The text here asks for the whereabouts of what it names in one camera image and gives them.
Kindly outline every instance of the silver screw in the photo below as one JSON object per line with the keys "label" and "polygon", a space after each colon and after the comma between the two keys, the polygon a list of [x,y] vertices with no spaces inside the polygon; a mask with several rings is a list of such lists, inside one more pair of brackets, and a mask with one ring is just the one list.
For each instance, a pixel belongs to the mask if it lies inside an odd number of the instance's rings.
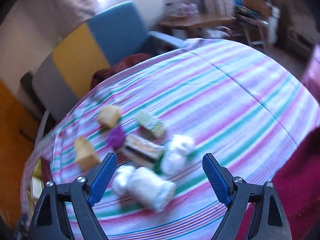
{"label": "silver screw", "polygon": [[273,183],[271,181],[266,182],[267,187],[273,187]]}
{"label": "silver screw", "polygon": [[49,180],[46,184],[45,184],[47,187],[51,187],[53,185],[53,181],[52,180]]}
{"label": "silver screw", "polygon": [[243,179],[241,177],[235,177],[235,182],[236,183],[242,183]]}
{"label": "silver screw", "polygon": [[85,177],[84,176],[80,176],[80,177],[77,178],[77,181],[80,182],[80,183],[84,182],[85,181]]}

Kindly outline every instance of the orange door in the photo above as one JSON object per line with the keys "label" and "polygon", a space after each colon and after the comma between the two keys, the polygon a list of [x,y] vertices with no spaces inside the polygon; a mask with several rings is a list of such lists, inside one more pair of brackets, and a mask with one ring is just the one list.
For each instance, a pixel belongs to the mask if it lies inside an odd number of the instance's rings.
{"label": "orange door", "polygon": [[34,147],[20,131],[26,134],[30,130],[33,137],[37,125],[0,82],[0,215],[10,227],[20,217],[22,172]]}

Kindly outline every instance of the wooden table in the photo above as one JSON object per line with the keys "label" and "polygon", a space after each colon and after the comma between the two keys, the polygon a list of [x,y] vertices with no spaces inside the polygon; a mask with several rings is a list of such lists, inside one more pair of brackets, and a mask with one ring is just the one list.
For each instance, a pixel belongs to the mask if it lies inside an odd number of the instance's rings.
{"label": "wooden table", "polygon": [[196,38],[197,30],[203,27],[214,27],[233,23],[234,17],[226,17],[219,13],[198,13],[190,15],[185,19],[165,19],[159,22],[163,31],[172,35],[173,29],[185,30],[188,38]]}

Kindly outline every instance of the tablecloth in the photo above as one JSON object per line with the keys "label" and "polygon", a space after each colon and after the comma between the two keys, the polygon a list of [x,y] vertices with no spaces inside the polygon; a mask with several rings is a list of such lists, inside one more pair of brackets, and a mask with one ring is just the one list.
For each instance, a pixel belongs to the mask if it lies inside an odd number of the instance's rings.
{"label": "tablecloth", "polygon": [[[121,109],[127,133],[140,134],[134,115],[144,109],[167,129],[164,137],[150,138],[154,143],[166,146],[174,134],[196,143],[184,169],[166,177],[177,189],[163,212],[143,208],[131,195],[117,197],[111,179],[93,208],[109,239],[211,239],[226,209],[204,174],[203,155],[213,153],[234,176],[263,184],[320,120],[316,100],[268,56],[233,41],[191,39],[185,48],[144,61],[89,92],[35,149],[24,179],[39,155],[50,160],[57,184],[85,174],[73,163],[79,136],[92,142],[100,159],[112,152],[106,147],[108,130],[97,122],[106,104]],[[131,164],[122,154],[117,158],[118,166]],[[26,203],[23,192],[21,200]],[[67,210],[76,238],[82,239],[70,203]]]}

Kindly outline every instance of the blue textured grip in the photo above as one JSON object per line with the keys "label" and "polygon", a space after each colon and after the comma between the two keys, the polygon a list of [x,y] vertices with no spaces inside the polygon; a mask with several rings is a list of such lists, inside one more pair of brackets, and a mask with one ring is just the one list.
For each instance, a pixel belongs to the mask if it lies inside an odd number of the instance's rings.
{"label": "blue textured grip", "polygon": [[113,173],[117,168],[117,157],[111,155],[108,162],[102,168],[101,172],[91,185],[90,197],[88,198],[88,204],[93,207],[95,203],[100,202],[103,194],[112,178]]}
{"label": "blue textured grip", "polygon": [[229,186],[207,155],[202,159],[202,168],[219,202],[228,207],[231,204]]}

